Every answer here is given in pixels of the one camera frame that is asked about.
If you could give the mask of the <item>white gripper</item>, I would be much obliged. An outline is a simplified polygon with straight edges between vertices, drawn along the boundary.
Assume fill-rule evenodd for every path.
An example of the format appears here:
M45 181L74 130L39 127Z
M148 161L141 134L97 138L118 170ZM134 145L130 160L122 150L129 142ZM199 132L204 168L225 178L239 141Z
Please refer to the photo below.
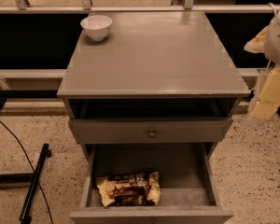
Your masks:
M252 119L269 120L280 107L280 10L244 50L250 53L264 53L268 60L279 63L270 71L261 72L256 83L254 97L249 105Z

